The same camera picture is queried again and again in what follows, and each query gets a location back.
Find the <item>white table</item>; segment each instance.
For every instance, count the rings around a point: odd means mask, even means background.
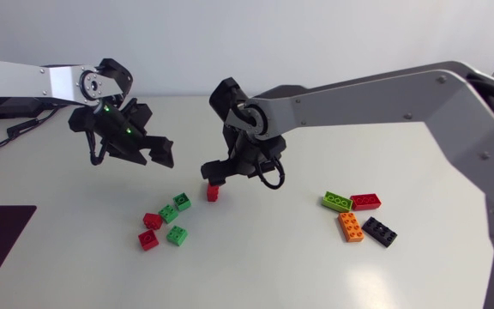
[[[92,167],[84,135],[68,128],[72,108],[0,149],[0,204],[38,206],[0,269],[0,308],[483,305],[493,253],[484,196],[423,124],[294,130],[280,190],[236,176],[208,203],[200,167],[226,158],[208,98],[144,101],[148,133],[175,142],[173,169],[111,157]],[[0,120],[0,140],[16,122]],[[183,191],[192,207],[143,251],[142,217]],[[367,234],[346,243],[337,213],[320,205],[325,191],[377,193],[381,208],[356,216],[388,225],[394,244]],[[189,233],[180,247],[166,241],[175,224]]]

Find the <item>screw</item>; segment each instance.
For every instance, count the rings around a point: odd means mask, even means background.
[[[439,83],[441,83],[441,84],[444,84],[446,81],[447,81],[447,76],[439,76],[439,77],[436,79],[436,82],[439,82]]]
[[[489,158],[491,158],[491,155],[487,151],[484,151],[481,154],[479,154],[479,158],[483,161],[487,161],[489,160]]]

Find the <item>cable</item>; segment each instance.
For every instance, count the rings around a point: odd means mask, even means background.
[[[108,147],[108,141],[103,140],[102,147],[100,148],[99,155],[97,156],[95,153],[96,140],[94,138],[94,133],[91,130],[86,130],[85,135],[87,136],[87,143],[89,144],[91,164],[93,164],[94,166],[98,166],[100,163],[102,163],[102,160],[104,160],[106,148]]]
[[[258,175],[258,178],[270,189],[273,190],[278,190],[281,188],[281,186],[285,183],[285,170],[283,169],[283,166],[281,165],[280,159],[277,158],[272,158],[271,160],[274,163],[274,167],[280,172],[280,182],[277,185],[272,185],[270,184],[266,178],[264,177],[264,174],[261,169],[260,163],[255,164],[255,170],[256,174]]]
[[[47,119],[49,119],[49,118],[51,118],[52,116],[54,116],[54,115],[58,112],[58,110],[60,110],[61,108],[62,108],[61,106],[57,106],[57,107],[55,107],[55,109],[53,109],[53,110],[49,113],[49,115],[47,115],[45,118],[40,119],[40,120],[39,120],[39,122],[38,122],[35,126],[32,126],[32,127],[30,127],[30,128],[27,128],[27,129],[25,129],[25,130],[24,130],[24,131],[22,131],[22,132],[18,132],[15,136],[12,136],[12,137],[9,137],[9,138],[6,138],[6,139],[2,140],[2,141],[0,142],[0,148],[1,148],[1,147],[3,147],[3,146],[5,146],[5,145],[7,145],[8,143],[10,143],[10,142],[14,141],[14,140],[15,140],[16,138],[18,138],[19,136],[22,136],[22,135],[24,135],[24,134],[28,133],[29,131],[31,131],[31,130],[33,130],[33,129],[37,128],[37,127],[39,127],[39,126],[40,126],[40,125],[42,125],[45,121],[47,121]]]

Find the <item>robotic arm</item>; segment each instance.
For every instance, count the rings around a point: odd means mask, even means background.
[[[32,97],[46,103],[83,106],[76,109],[69,127],[85,132],[91,163],[99,165],[107,152],[112,157],[146,165],[140,149],[149,148],[152,161],[173,167],[172,142],[147,136],[144,126],[152,116],[136,99],[119,111],[133,82],[132,75],[113,59],[99,66],[33,66],[0,62],[0,97]],[[102,137],[95,154],[94,134]]]
[[[202,166],[211,185],[258,176],[285,181],[281,134],[298,127],[423,121],[448,161],[486,194],[494,246],[494,79],[459,63],[441,63],[319,88],[279,86],[248,98],[224,80],[209,103],[224,122],[228,159]],[[280,182],[263,174],[277,169]],[[485,306],[494,307],[494,264]]]

